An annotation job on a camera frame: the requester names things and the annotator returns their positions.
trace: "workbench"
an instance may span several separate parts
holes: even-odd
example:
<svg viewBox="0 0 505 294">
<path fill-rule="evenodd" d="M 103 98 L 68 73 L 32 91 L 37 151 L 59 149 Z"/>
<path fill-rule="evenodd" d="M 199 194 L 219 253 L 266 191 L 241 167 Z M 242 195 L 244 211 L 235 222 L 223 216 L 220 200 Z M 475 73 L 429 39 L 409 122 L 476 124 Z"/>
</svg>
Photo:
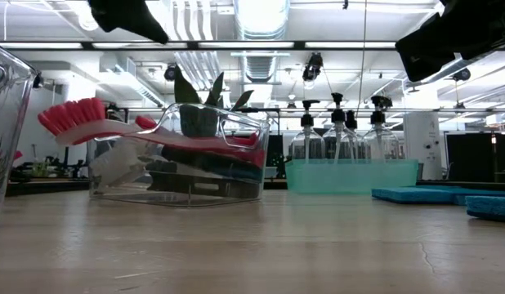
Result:
<svg viewBox="0 0 505 294">
<path fill-rule="evenodd" d="M 505 224 L 458 206 L 268 190 L 255 203 L 178 209 L 7 198 L 6 293 L 505 293 Z"/>
</svg>

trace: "scratch on table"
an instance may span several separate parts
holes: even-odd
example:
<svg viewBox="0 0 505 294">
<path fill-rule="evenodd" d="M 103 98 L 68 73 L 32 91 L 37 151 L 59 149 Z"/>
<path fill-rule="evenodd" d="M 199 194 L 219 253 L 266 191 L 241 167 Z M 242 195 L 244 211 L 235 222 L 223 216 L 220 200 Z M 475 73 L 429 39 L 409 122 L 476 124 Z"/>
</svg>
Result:
<svg viewBox="0 0 505 294">
<path fill-rule="evenodd" d="M 145 273 L 139 273 L 139 274 L 126 274 L 126 275 L 118 276 L 118 277 L 114 277 L 114 278 L 115 279 L 118 279 L 118 278 L 132 278 L 132 277 L 139 277 L 139 276 L 146 275 L 146 274 L 156 274 L 156 273 L 159 273 L 159 271 L 145 272 Z"/>
<path fill-rule="evenodd" d="M 425 245 L 423 245 L 422 242 L 419 242 L 419 246 L 423 252 L 423 261 L 425 261 L 425 263 L 429 265 L 429 267 L 431 268 L 431 272 L 433 274 L 436 274 L 436 272 L 434 271 L 434 266 L 432 266 L 432 263 L 429 261 L 429 256 L 427 254 L 427 251 L 425 251 Z"/>
<path fill-rule="evenodd" d="M 127 287 L 127 288 L 119 289 L 119 291 L 120 291 L 120 292 L 121 292 L 121 291 L 128 291 L 128 290 L 137 289 L 137 288 L 139 288 L 139 287 L 141 287 L 141 286 Z"/>
</svg>

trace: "clear plastic bin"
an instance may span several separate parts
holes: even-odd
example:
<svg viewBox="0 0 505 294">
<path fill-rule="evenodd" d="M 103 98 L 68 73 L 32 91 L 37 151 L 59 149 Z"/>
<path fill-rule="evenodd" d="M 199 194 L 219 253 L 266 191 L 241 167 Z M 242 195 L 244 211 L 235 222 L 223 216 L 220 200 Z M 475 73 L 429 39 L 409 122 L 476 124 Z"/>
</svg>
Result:
<svg viewBox="0 0 505 294">
<path fill-rule="evenodd" d="M 268 140 L 267 122 L 171 105 L 152 130 L 88 143 L 91 197 L 174 207 L 258 200 Z"/>
<path fill-rule="evenodd" d="M 367 194 L 371 189 L 416 185 L 418 161 L 407 159 L 292 160 L 285 164 L 288 189 L 298 194 Z"/>
<path fill-rule="evenodd" d="M 0 47 L 0 209 L 37 72 Z"/>
</svg>

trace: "brush bristles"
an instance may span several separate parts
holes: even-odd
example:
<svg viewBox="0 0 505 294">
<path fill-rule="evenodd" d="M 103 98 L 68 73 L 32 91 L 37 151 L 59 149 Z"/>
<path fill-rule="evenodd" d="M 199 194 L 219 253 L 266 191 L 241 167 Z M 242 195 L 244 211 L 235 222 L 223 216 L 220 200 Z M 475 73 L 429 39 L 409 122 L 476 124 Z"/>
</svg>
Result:
<svg viewBox="0 0 505 294">
<path fill-rule="evenodd" d="M 38 115 L 38 121 L 55 136 L 70 128 L 102 119 L 105 119 L 105 107 L 98 98 L 68 101 Z"/>
</svg>

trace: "blue sponge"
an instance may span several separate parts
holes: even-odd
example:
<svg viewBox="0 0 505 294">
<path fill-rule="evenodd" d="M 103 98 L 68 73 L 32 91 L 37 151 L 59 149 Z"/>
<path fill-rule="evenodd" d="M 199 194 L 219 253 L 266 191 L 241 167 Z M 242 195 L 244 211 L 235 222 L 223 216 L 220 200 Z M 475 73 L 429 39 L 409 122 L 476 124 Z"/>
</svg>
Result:
<svg viewBox="0 0 505 294">
<path fill-rule="evenodd" d="M 467 214 L 505 222 L 505 197 L 467 196 Z"/>
<path fill-rule="evenodd" d="M 421 186 L 425 189 L 439 189 L 443 191 L 449 191 L 454 195 L 453 203 L 457 205 L 466 205 L 465 198 L 467 196 L 497 196 L 505 197 L 504 191 L 493 191 L 493 190 L 481 190 L 481 189 L 467 189 L 457 186 L 442 186 L 442 185 L 423 185 Z"/>
<path fill-rule="evenodd" d="M 401 204 L 451 204 L 453 194 L 438 189 L 414 187 L 373 189 L 373 197 Z"/>
</svg>

